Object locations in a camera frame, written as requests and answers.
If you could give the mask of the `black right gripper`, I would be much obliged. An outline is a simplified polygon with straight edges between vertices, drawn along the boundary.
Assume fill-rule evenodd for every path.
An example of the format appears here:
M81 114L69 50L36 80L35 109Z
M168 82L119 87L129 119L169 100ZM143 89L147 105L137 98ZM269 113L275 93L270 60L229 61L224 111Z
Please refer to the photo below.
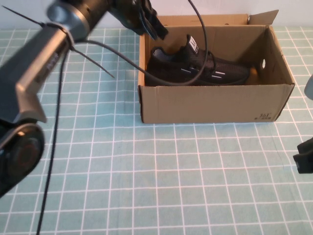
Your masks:
M309 139L297 146L298 154L293 156L299 174L313 173L313 140Z

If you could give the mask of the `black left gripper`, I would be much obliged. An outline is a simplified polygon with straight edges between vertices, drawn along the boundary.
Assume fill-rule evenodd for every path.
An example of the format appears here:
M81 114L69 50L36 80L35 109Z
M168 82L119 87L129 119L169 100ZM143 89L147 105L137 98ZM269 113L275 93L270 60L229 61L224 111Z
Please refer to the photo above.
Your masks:
M146 1L146 12L141 10L140 0L112 0L109 12L124 27L137 35L143 35L146 32L154 40L158 38L164 40L168 35L168 30L158 19L157 12L152 8L151 2Z

